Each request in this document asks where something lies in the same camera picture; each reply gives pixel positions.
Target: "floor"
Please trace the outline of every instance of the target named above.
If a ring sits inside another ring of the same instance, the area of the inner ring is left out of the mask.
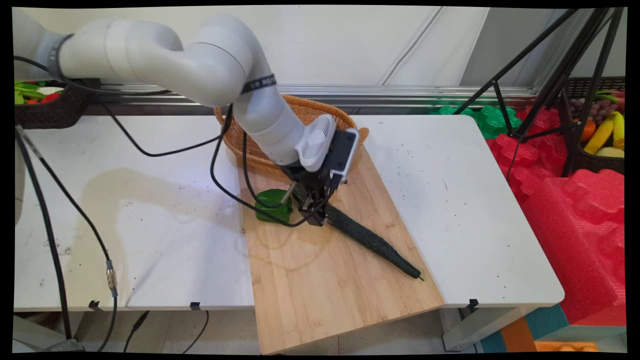
[[[142,311],[122,311],[104,351],[121,352]],[[253,310],[209,311],[209,324],[189,354],[259,355]],[[76,334],[87,351],[95,351],[109,327],[110,312],[86,313]],[[204,311],[150,312],[133,336],[127,352],[181,353],[198,336]],[[285,355],[444,354],[438,311],[334,336],[285,352]],[[474,347],[462,353],[474,353]]]

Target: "fruit basket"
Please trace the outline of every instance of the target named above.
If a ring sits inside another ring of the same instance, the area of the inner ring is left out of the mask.
[[[573,104],[570,104],[568,100],[580,99],[580,98],[586,97],[587,93],[589,92],[590,84],[591,84],[591,78],[570,78],[564,84],[564,90],[566,92],[567,101],[564,101],[562,98],[560,98],[560,101],[559,101],[559,116],[563,126],[568,126],[573,121],[573,119],[570,119],[569,117],[569,113],[571,113],[571,108],[573,108]],[[600,79],[600,83],[598,84],[597,88],[598,90],[624,91],[625,77],[624,76],[602,77]],[[571,139],[573,138],[574,134],[575,134],[575,130],[564,132],[564,140],[565,140],[568,151],[572,151],[572,149],[569,149],[569,146],[571,146],[570,145]],[[605,143],[604,147],[610,147],[610,146],[612,146],[611,137]],[[575,160],[573,162],[573,167],[571,169],[572,172],[580,168],[584,168],[592,172],[599,172],[604,168],[608,168],[624,175],[625,173],[624,158],[613,158],[608,156],[592,155],[585,152],[583,147],[584,147],[584,144],[580,143],[578,144],[577,149],[573,149],[573,151],[576,151],[576,155],[575,155]]]

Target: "wooden cutting board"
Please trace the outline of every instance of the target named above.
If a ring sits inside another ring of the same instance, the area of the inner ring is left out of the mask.
[[[440,307],[442,296],[369,154],[360,148],[330,204],[382,238],[422,272],[404,274],[329,223],[295,228],[262,222],[243,207],[255,316],[263,354]],[[242,198],[254,204],[239,160]],[[286,189],[286,178],[250,168],[256,193]],[[289,222],[301,219],[297,210]]]

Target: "teal mat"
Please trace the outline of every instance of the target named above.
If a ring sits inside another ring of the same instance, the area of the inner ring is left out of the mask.
[[[482,349],[486,353],[507,352],[507,345],[504,344],[504,339],[502,338],[500,330],[482,339],[480,343],[482,344]]]
[[[560,304],[552,307],[539,307],[524,318],[527,320],[533,340],[542,339],[546,335],[569,326],[569,321],[566,319]]]

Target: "vegetable basket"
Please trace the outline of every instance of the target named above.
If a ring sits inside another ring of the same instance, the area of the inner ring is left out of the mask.
[[[589,92],[589,86],[591,85],[591,78],[570,78],[564,84],[564,90],[566,92],[567,99],[579,99],[586,97]],[[598,84],[598,90],[624,90],[625,89],[625,77],[602,77]],[[559,101],[559,116],[560,122],[563,126],[568,126],[573,122],[573,119],[569,119],[569,113],[567,111],[567,104],[560,98]],[[596,156],[585,152],[582,148],[584,144],[578,144],[577,149],[569,149],[571,146],[571,139],[575,134],[575,128],[571,131],[564,132],[564,141],[567,146],[567,151],[576,151],[575,160],[571,171],[575,171],[581,168],[590,170],[592,172],[599,172],[604,168],[611,169],[613,171],[625,174],[625,159],[624,158],[610,158],[608,156]],[[604,146],[611,146],[612,140],[609,139]]]
[[[282,96],[287,104],[293,110],[293,113],[296,114],[297,117],[302,120],[302,122],[307,125],[311,123],[316,117],[322,114],[329,114],[335,120],[337,125],[337,130],[345,130],[348,128],[356,129],[356,124],[353,122],[351,117],[347,115],[344,111],[327,104],[323,104],[321,102],[302,99],[300,97],[295,97],[291,95],[283,95]],[[216,114],[216,118],[218,122],[222,125],[225,119],[222,116],[222,110],[220,108],[215,108],[214,112]],[[367,138],[369,134],[369,129],[366,127],[362,127],[359,129],[360,132],[360,143],[358,144],[358,148],[356,150],[356,155],[354,157],[351,168],[355,168],[358,164],[358,160],[360,159],[360,147],[362,143]],[[237,124],[235,119],[232,119],[231,126],[227,131],[224,141],[225,144],[231,149],[231,151],[241,159],[242,157],[242,148],[243,148],[243,130]],[[258,147],[253,139],[247,135],[246,141],[246,162],[248,166],[252,166],[255,168],[259,168],[266,172],[279,175],[286,176],[278,165],[275,165]]]
[[[100,80],[88,79],[86,84],[100,86]],[[44,104],[15,105],[15,125],[25,129],[63,129],[76,124],[91,101],[92,92],[69,84],[51,84],[64,88],[60,96]]]

